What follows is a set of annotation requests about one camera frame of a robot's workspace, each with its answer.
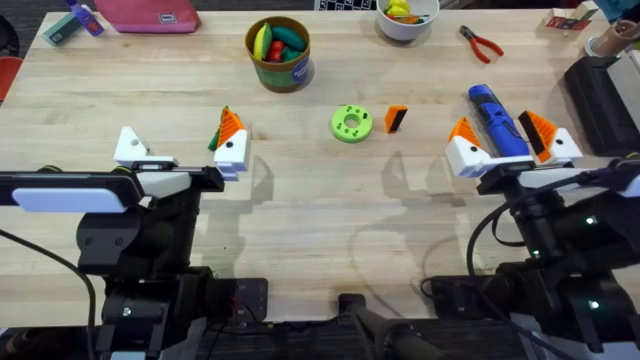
white cup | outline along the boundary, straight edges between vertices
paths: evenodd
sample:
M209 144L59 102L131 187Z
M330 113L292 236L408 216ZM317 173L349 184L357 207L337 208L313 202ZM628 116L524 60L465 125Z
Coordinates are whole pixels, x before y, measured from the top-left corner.
M395 20L391 20L384 14L384 9L387 8L389 0L378 1L378 15L376 21L380 26L382 32L388 37L400 40L408 41L417 38L420 34L425 32L431 22L435 20L436 16L440 12L440 2L438 0L407 0L411 7L411 14L413 15L429 15L424 18L422 24L403 24Z

black cable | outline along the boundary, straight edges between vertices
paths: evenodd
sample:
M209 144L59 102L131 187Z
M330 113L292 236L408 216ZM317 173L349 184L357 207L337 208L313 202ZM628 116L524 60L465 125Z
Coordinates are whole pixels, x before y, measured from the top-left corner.
M431 301L435 301L436 297L433 296L433 294L430 294L427 292L427 290L424 288L424 286L430 281L430 278L426 278L424 280L422 280L420 282L420 292L422 293L422 295L424 295L424 297L426 297L427 299L431 300Z
M514 323L513 320L509 319L498 308L498 306L496 304L494 304L493 301L491 301L491 299L489 299L489 297L481 289L478 289L475 285L467 283L467 282L464 282L464 281L447 281L447 280L433 279L433 278L426 278L426 279L423 280L423 282L429 282L429 281L431 281L431 282L441 282L441 283L450 284L450 285L456 285L456 284L457 285L463 285L463 286L466 286L466 287L470 288L475 293L480 295L480 298L485 303L485 305L487 305L487 307L489 307L489 310L491 310L491 312L493 312L502 322L507 324L507 326L509 326L511 329L515 330L517 333L519 333L520 335L526 337L532 343L544 348L545 350L549 351L550 353L554 354L555 356L557 356L557 357L559 357L561 359L564 359L564 360L577 360L573 356L565 353L564 351L558 349L557 347L555 347L555 346L547 343L546 341L538 338L530 330L527 330L527 329L521 327L520 325Z
M349 316L353 321L353 325L356 327L356 331L358 332L358 337L360 338L360 342L362 342L362 347L364 348L364 352L367 354L367 360L376 360L376 356L371 350L371 345L369 344L369 338L367 338L367 333L364 331L362 327L362 323L358 316L353 311L349 311Z
M242 307L244 307L248 312L249 315L251 315L251 318L253 319L253 321L259 323L260 320L258 320L258 317L256 317L256 314L253 312L253 310L251 310L251 308L242 300L236 298L236 297L232 297L231 301L233 301L234 303L238 303L240 305L242 305Z
M61 258L60 256L52 253L47 249L44 249L32 242L29 242L11 233L8 233L2 229L0 229L0 236L5 237L13 242L16 242L24 247L27 247L35 252L38 252L52 260L57 261L67 269L71 270L74 274L76 274L80 278L80 280L82 280L84 285L87 287L87 292L89 293L89 319L87 321L87 352L89 355L89 360L95 360L96 351L95 351L95 345L94 345L95 343L93 340L93 334L95 332L95 327L96 327L96 291L93 288L93 284L91 283L91 280L89 280L87 275L81 273L80 269L78 269L75 265L73 265L72 263L68 262L67 260Z
M469 275L475 276L476 274L475 269L473 268L473 250L476 246L476 242L478 241L478 237L480 236L480 233L482 233L482 230L484 230L484 228L489 224L490 221L500 216L500 214L502 214L506 210L518 205L519 203L521 203L522 201L530 197L537 196L547 191L551 191L553 189L557 189L559 187L570 185L573 183L586 183L589 180L595 178L596 176L597 175L595 172L582 172L575 176L554 181L547 185L533 189L525 194L522 194L516 197L515 199L507 201L504 204L500 205L495 210L493 210L491 213L489 213L489 215L487 215L484 219L482 219L482 221L480 221L478 226L476 226L476 228L473 230L471 237L469 238L469 244L467 245L467 271L469 271Z
M211 341L211 346L209 347L209 352L207 352L207 357L205 357L205 360L209 360L209 358L211 357L211 354L213 353L213 348L216 347L216 343L218 342L218 338L220 337L220 334L222 334L222 332L224 331L224 328L227 327L228 323L229 322L226 322L226 323L224 323L224 325L222 325L220 330L218 330L218 332L216 333L216 336Z
M296 332L303 332L306 331L308 329L312 329L312 328L316 328L316 327L322 327L325 325L329 325L335 321L338 320L338 318L340 318L339 315L336 315L330 319L327 320L322 320L322 321L307 321L304 325L297 327L295 326L293 323L285 321L283 322L284 325L287 325L289 327L289 329L294 330Z
M524 247L524 246L526 246L524 241L511 242L511 241L500 240L500 238L498 238L498 235L496 235L496 232L498 231L498 221L500 220L500 215L494 217L493 221L491 222L491 233L493 233L493 238L496 239L496 241L499 242L500 244L502 244L504 246L508 246L508 247Z

pink pouch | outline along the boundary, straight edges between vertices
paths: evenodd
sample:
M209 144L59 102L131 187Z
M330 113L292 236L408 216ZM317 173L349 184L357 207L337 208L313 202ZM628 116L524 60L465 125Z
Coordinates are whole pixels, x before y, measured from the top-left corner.
M200 24L190 0L95 0L119 32L191 33Z

wooden tabletop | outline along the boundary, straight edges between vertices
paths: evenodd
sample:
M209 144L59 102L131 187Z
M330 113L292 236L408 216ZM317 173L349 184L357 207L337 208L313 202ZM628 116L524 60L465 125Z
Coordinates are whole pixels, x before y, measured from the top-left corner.
M191 35L107 27L97 38L80 31L61 48L38 37L0 109L0 170L110 170L125 125L158 155L212 165L207 144L228 105L250 128L250 169L225 193L203 198L193 264L222 277L267 278L270 320L327 318L343 292L364 293L385 316L433 316L417 284L427 275L465 274L473 227L503 201L454 178L444 156L460 117L470 116L481 133L467 89L489 84L513 116L543 115L588 151L562 76L607 25L598 17L563 37L540 27L546 13L442 11L428 34L401 45L377 30L374 12L278 12L312 37L313 79L292 94L264 89L243 48L246 30L276 13L201 13L203 25ZM39 34L62 16L48 14ZM505 56L478 61L457 33L463 24ZM342 104L374 116L366 141L333 137L329 120ZM391 104L409 112L400 131L386 135ZM0 209L1 228L73 263L80 218ZM520 239L508 216L499 235ZM87 294L74 275L9 241L0 241L0 254L0 326L85 324ZM491 272L525 256L485 231L476 266ZM640 282L629 274L620 280L640 299ZM101 294L102 281L94 283Z

toy pepper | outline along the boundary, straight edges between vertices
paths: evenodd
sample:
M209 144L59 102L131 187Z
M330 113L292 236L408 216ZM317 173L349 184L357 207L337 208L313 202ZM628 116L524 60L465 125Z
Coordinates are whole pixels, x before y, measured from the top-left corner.
M284 43L282 41L275 40L271 42L269 54L267 54L267 61L282 62L282 50L284 50Z

